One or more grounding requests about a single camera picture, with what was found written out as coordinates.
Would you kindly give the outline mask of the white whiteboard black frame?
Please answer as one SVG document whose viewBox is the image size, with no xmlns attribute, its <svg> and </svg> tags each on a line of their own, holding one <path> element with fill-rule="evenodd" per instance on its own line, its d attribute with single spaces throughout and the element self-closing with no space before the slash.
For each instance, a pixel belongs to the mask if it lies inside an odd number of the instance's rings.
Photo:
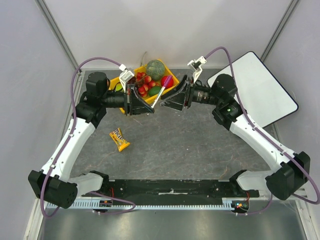
<svg viewBox="0 0 320 240">
<path fill-rule="evenodd" d="M 240 100 L 256 124 L 266 127 L 299 109 L 259 57 L 249 51 L 232 62 Z"/>
</svg>

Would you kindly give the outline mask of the white marker with pink cap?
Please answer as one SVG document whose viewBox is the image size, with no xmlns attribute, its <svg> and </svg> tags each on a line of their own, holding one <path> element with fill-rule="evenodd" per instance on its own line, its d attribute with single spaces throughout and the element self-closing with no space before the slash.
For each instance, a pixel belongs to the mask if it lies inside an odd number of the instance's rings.
<svg viewBox="0 0 320 240">
<path fill-rule="evenodd" d="M 157 102 L 158 102 L 159 99 L 161 98 L 161 96 L 162 96 L 162 94 L 163 94 L 164 91 L 165 91 L 165 87 L 162 87 L 161 90 L 160 90 L 160 92 L 157 94 L 157 97 L 155 98 L 153 104 L 151 105 L 151 108 L 152 108 L 152 109 L 155 108 Z"/>
</svg>

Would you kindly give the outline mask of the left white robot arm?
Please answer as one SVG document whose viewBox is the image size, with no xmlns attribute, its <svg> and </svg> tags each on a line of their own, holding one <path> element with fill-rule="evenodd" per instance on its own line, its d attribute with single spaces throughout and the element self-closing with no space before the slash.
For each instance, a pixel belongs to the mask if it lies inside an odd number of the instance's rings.
<svg viewBox="0 0 320 240">
<path fill-rule="evenodd" d="M 94 192 L 99 197 L 110 191 L 108 175 L 98 171 L 71 178 L 71 170 L 83 146 L 107 109 L 122 108 L 126 115 L 152 114 L 151 107 L 138 93 L 134 84 L 127 84 L 124 91 L 110 88 L 111 81 L 103 72 L 93 72 L 85 82 L 86 90 L 75 107 L 68 130 L 57 149 L 39 171 L 31 171 L 28 181 L 40 202 L 51 203 L 67 209 L 79 196 Z"/>
</svg>

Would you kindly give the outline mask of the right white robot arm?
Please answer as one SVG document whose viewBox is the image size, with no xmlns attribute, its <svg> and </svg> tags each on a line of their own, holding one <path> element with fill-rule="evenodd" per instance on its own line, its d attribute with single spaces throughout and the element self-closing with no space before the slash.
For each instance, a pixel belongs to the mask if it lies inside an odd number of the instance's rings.
<svg viewBox="0 0 320 240">
<path fill-rule="evenodd" d="M 309 172 L 310 157 L 303 151 L 295 153 L 283 146 L 254 123 L 235 100 L 237 91 L 235 80 L 228 74 L 220 74 L 211 87 L 200 81 L 192 83 L 184 76 L 161 97 L 160 106 L 181 111 L 192 103 L 213 105 L 215 121 L 244 140 L 270 168 L 268 171 L 241 170 L 229 184 L 230 193 L 240 197 L 249 190 L 264 190 L 279 200 L 287 200 L 308 181 L 301 169 Z"/>
</svg>

